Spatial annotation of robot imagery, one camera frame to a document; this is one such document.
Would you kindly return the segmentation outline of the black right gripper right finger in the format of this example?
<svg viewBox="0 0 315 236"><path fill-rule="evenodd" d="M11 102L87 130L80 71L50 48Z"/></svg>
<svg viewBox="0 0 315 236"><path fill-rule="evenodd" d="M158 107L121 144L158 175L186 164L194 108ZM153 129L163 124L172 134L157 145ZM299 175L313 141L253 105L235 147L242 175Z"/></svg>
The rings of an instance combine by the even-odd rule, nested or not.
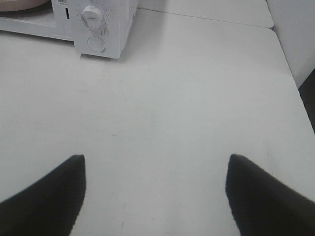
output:
<svg viewBox="0 0 315 236"><path fill-rule="evenodd" d="M313 236L315 204L248 158L231 155L225 192L242 236Z"/></svg>

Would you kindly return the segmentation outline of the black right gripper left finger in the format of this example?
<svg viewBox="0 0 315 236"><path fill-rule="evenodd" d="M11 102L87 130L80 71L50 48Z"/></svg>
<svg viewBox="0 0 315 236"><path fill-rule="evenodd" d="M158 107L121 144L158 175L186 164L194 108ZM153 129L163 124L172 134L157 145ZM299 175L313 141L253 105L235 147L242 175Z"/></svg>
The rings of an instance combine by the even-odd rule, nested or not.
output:
<svg viewBox="0 0 315 236"><path fill-rule="evenodd" d="M0 204L2 236L68 236L86 194L86 163L73 155Z"/></svg>

